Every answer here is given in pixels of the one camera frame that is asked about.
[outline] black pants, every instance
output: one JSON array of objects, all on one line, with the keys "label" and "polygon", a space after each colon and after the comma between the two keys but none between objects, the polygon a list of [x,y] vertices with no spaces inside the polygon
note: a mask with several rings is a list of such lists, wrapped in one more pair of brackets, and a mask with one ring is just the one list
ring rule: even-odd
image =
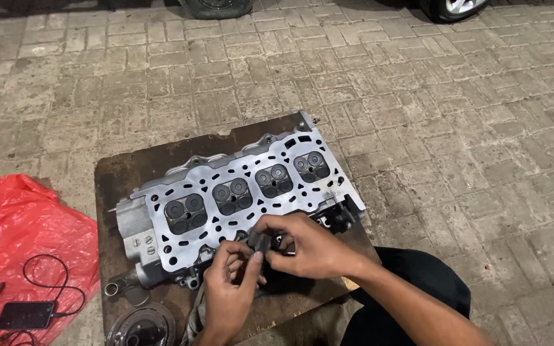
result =
[{"label": "black pants", "polygon": [[[469,318],[470,291],[445,263],[417,250],[375,247],[384,268]],[[386,310],[363,289],[351,293],[364,307],[352,316],[341,345],[415,345]]]}]

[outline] red plastic bag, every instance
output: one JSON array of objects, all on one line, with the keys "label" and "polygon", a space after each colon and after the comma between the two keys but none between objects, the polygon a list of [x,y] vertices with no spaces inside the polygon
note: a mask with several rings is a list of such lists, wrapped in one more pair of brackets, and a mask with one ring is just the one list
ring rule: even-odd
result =
[{"label": "red plastic bag", "polygon": [[[91,218],[59,204],[57,194],[31,177],[14,174],[0,177],[0,312],[11,301],[51,301],[60,289],[35,286],[23,277],[23,264],[32,256],[50,254],[68,266],[68,286],[85,292],[86,303],[100,287],[97,225]],[[35,282],[61,285],[65,271],[54,259],[40,257],[27,266]],[[64,289],[57,300],[57,312],[76,310],[81,295]],[[50,344],[74,316],[52,320],[48,329],[31,331],[36,343]],[[19,337],[15,343],[28,341]]]}]

